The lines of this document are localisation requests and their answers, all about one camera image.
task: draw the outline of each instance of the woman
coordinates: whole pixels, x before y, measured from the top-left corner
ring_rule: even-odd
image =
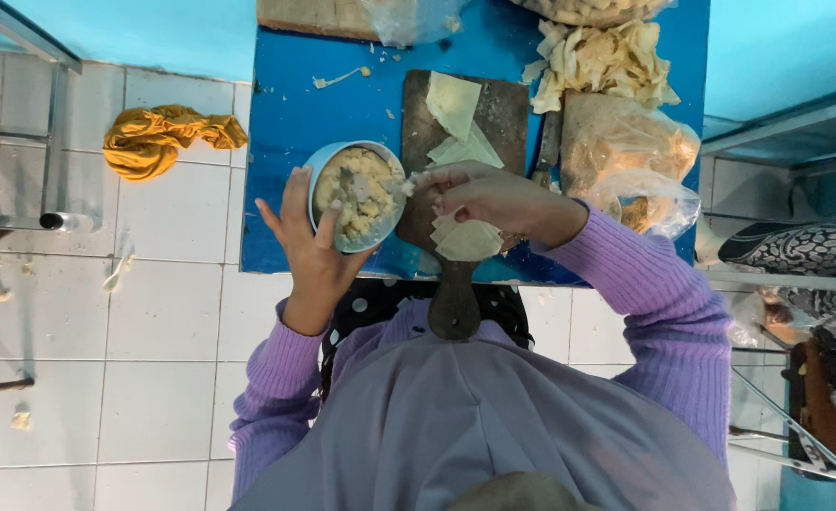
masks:
[[[637,364],[591,377],[519,348],[492,321],[469,342],[443,341],[415,299],[344,340],[321,408],[317,350],[370,251],[333,247],[338,204],[312,234],[309,180],[308,167],[292,170],[280,216],[257,201],[294,285],[235,401],[232,509],[733,507],[723,298],[668,240],[477,162],[438,167],[418,188],[438,195],[438,213],[461,207],[458,221],[523,234],[585,278],[629,315]]]

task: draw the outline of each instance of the blue table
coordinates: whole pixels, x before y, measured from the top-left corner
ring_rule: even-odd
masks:
[[[254,204],[262,197],[279,211],[282,190],[291,168],[304,163],[323,145],[349,140],[375,140],[397,154],[401,146],[402,81],[409,69],[518,81],[522,67],[538,60],[541,39],[538,16],[507,0],[474,0],[462,12],[464,31],[446,44],[422,44],[408,50],[366,41],[333,39],[260,27],[254,57],[251,140],[244,186],[244,227],[241,269],[244,272],[289,271],[285,254],[260,219]],[[701,133],[707,59],[707,0],[682,0],[657,19],[661,25],[658,55],[671,61],[669,81],[682,99],[662,110]],[[392,55],[401,56],[396,62]],[[311,76],[331,79],[366,65],[370,77],[358,73],[317,90]],[[537,82],[530,92],[537,91]],[[390,119],[389,108],[396,114]],[[543,117],[528,109],[527,169],[532,168]],[[697,189],[698,166],[683,181]],[[679,255],[693,260],[695,229],[677,240]],[[390,236],[366,263],[363,274],[405,279],[434,278],[433,258]],[[577,275],[534,255],[525,242],[506,256],[481,264],[476,282],[584,285]]]

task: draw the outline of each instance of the light blue bowl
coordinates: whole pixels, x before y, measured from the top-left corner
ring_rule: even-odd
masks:
[[[364,149],[369,149],[370,151],[377,153],[379,157],[389,163],[389,167],[392,169],[393,174],[405,179],[405,170],[402,168],[399,158],[396,157],[395,153],[390,151],[386,145],[370,142],[369,140],[358,140],[356,142],[336,142],[334,144],[322,146],[316,153],[310,155],[310,158],[308,158],[306,162],[304,162],[304,165],[309,165],[313,169],[310,172],[310,189],[308,190],[307,211],[308,215],[310,215],[310,225],[313,226],[314,232],[317,231],[317,222],[313,217],[313,191],[317,187],[317,180],[320,178],[320,174],[323,172],[323,168],[326,166],[326,163],[335,157],[336,153],[348,147],[363,147]],[[391,214],[375,221],[373,227],[370,229],[370,232],[356,240],[349,241],[342,236],[336,236],[336,248],[343,252],[361,252],[362,250],[378,246],[384,239],[386,239],[386,237],[389,236],[389,233],[396,228],[396,224],[399,224],[399,219],[402,217],[402,211],[405,210],[405,199],[405,194],[396,190],[393,194],[393,200],[396,203],[396,207],[392,210]]]

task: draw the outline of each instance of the ribbed sleeve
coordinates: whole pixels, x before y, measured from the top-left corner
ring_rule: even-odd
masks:
[[[636,365],[614,378],[673,412],[727,463],[732,318],[723,296],[676,256],[598,211],[569,243],[539,253],[587,280],[616,312]]]

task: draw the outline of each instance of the wooden board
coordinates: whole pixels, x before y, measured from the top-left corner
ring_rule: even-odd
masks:
[[[474,121],[503,160],[503,170],[525,176],[528,88],[502,80],[453,76],[481,84]],[[406,175],[424,169],[431,162],[428,151],[449,136],[424,103],[430,78],[430,71],[417,69],[405,75],[400,159]],[[440,287],[428,311],[431,331],[443,339],[468,339],[480,327],[480,308],[471,289],[471,275],[480,262],[448,261],[435,250],[437,244],[431,239],[434,230],[431,222],[436,218],[431,209],[435,193],[439,192],[425,189],[409,199],[396,234],[434,256],[442,267]],[[521,239],[507,233],[501,236],[502,252],[513,248]]]
[[[379,41],[361,0],[257,0],[257,23],[277,30]]]
[[[481,85],[474,121],[503,160],[503,170],[525,176],[528,86],[475,76],[452,76]],[[424,103],[430,80],[431,72],[422,69],[405,74],[400,159],[406,176],[424,169],[431,162],[428,152],[449,137]]]

